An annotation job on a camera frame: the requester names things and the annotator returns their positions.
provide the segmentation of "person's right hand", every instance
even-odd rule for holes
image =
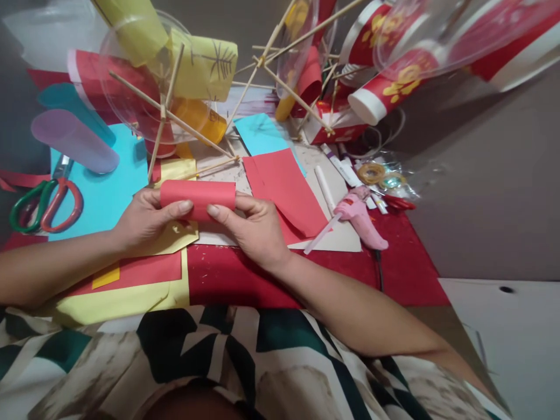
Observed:
[[[274,203],[237,192],[235,207],[247,219],[220,205],[209,205],[207,210],[233,233],[241,249],[263,269],[274,271],[286,264],[292,253],[284,241]]]

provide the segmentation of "hand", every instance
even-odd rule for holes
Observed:
[[[166,224],[189,213],[192,205],[192,201],[186,200],[162,208],[160,191],[144,188],[134,195],[132,202],[112,229],[112,240],[121,252],[129,252],[157,239]]]
[[[274,203],[237,192],[235,207],[244,212],[247,219],[220,205],[209,205],[207,210],[233,233],[241,249],[263,269],[274,271],[285,265],[293,254],[284,241]]]

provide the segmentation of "green scissor handle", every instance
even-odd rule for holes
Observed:
[[[43,181],[37,187],[33,188],[29,191],[26,195],[20,198],[17,203],[12,207],[12,211],[10,211],[10,225],[13,230],[21,233],[31,233],[36,232],[39,230],[41,226],[41,219],[45,211],[47,210],[48,203],[51,201],[51,193],[54,190],[54,187],[58,185],[58,180],[50,180],[50,181]],[[30,226],[20,226],[19,225],[19,215],[22,209],[29,203],[31,200],[40,196],[39,198],[39,206],[37,210],[37,217],[35,221]]]

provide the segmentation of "light blue paper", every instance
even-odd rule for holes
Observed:
[[[293,157],[302,170],[303,176],[307,176],[302,164],[288,141],[284,138],[274,122],[266,114],[256,114],[250,117],[240,118],[235,121],[235,127],[245,147],[251,156],[264,155],[265,153],[279,152],[291,149]]]
[[[132,196],[146,186],[148,163],[144,143],[138,141],[124,124],[111,125],[109,128],[117,138],[113,146],[113,150],[120,156],[117,168],[109,174],[99,175],[74,162],[70,180],[82,192],[83,212],[76,223],[64,232],[49,234],[49,241],[112,229],[132,201]],[[51,149],[52,172],[59,157],[60,152]],[[52,225],[58,226],[64,222],[73,208],[74,196],[68,191]]]

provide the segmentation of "person's left hand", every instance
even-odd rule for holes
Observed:
[[[160,191],[144,188],[138,191],[122,214],[111,235],[117,248],[123,253],[158,238],[170,221],[189,213],[193,208],[190,200],[177,201],[162,208]]]

